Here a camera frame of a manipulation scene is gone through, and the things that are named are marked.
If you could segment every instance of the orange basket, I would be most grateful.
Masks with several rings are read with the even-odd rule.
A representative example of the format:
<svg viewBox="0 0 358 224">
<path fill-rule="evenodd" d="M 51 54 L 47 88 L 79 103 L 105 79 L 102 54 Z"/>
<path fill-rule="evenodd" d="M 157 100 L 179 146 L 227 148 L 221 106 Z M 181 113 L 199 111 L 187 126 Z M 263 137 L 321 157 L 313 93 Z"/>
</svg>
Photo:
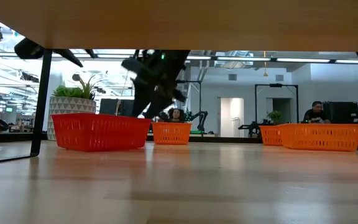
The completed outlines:
<svg viewBox="0 0 358 224">
<path fill-rule="evenodd" d="M 265 146 L 282 146 L 280 128 L 278 126 L 259 126 Z"/>
<path fill-rule="evenodd" d="M 153 123 L 156 144 L 188 144 L 191 123 Z"/>
<path fill-rule="evenodd" d="M 96 152 L 143 147 L 151 120 L 105 114 L 52 115 L 56 141 L 66 149 Z"/>
<path fill-rule="evenodd" d="M 358 124 L 283 124 L 283 145 L 290 149 L 356 151 Z"/>
</svg>

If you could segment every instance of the black monitor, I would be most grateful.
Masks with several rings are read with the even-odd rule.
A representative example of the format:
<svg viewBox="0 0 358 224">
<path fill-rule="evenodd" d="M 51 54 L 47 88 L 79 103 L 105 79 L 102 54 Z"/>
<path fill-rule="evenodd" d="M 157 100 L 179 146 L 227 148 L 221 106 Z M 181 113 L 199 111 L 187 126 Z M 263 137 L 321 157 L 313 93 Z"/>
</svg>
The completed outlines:
<svg viewBox="0 0 358 224">
<path fill-rule="evenodd" d="M 358 124 L 356 102 L 324 102 L 324 112 L 333 124 Z"/>
<path fill-rule="evenodd" d="M 115 115 L 118 99 L 101 99 L 99 114 Z M 130 116 L 134 107 L 134 100 L 121 100 L 118 113 L 119 116 Z"/>
</svg>

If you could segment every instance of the doorway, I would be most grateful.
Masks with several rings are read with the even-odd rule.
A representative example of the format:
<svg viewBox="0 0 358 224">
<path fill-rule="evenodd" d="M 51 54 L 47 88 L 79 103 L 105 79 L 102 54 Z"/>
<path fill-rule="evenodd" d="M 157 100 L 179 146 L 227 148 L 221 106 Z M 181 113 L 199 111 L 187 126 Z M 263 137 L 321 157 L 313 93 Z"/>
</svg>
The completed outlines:
<svg viewBox="0 0 358 224">
<path fill-rule="evenodd" d="M 279 124 L 291 122 L 291 99 L 290 98 L 273 98 L 273 110 L 281 112 Z"/>
<path fill-rule="evenodd" d="M 244 121 L 243 98 L 220 98 L 219 134 L 221 137 L 243 138 L 238 127 Z"/>
</svg>

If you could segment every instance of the white planter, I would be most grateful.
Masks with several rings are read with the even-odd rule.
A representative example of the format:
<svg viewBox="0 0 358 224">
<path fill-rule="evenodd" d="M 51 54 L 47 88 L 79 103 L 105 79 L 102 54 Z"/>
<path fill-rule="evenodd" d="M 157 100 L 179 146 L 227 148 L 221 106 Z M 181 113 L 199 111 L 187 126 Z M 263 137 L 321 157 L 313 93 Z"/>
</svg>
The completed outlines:
<svg viewBox="0 0 358 224">
<path fill-rule="evenodd" d="M 49 101 L 48 140 L 56 141 L 51 115 L 67 113 L 96 113 L 96 102 L 75 97 L 51 96 Z"/>
</svg>

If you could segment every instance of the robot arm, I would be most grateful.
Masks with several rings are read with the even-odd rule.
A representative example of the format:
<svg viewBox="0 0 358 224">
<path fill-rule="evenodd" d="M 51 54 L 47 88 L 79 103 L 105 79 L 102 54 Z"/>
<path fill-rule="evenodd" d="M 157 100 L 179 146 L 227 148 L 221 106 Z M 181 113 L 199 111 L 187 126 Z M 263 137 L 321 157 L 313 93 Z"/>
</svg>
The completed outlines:
<svg viewBox="0 0 358 224">
<path fill-rule="evenodd" d="M 200 123 L 198 124 L 197 129 L 198 129 L 199 131 L 205 131 L 205 129 L 204 129 L 204 122 L 205 122 L 205 120 L 206 120 L 207 115 L 208 115 L 208 112 L 207 112 L 207 111 L 200 111 L 200 112 L 198 112 L 198 113 L 196 113 L 196 114 L 194 114 L 194 115 L 191 115 L 191 116 L 188 118 L 188 120 L 189 120 L 189 121 L 194 121 L 196 118 L 200 117 Z"/>
<path fill-rule="evenodd" d="M 147 50 L 139 51 L 131 58 L 125 59 L 122 66 L 137 74 L 132 81 L 135 86 L 133 117 L 138 117 L 148 104 L 145 118 L 152 119 L 173 103 L 173 98 L 185 101 L 181 91 L 177 90 L 177 76 L 184 69 L 190 50 Z"/>
</svg>

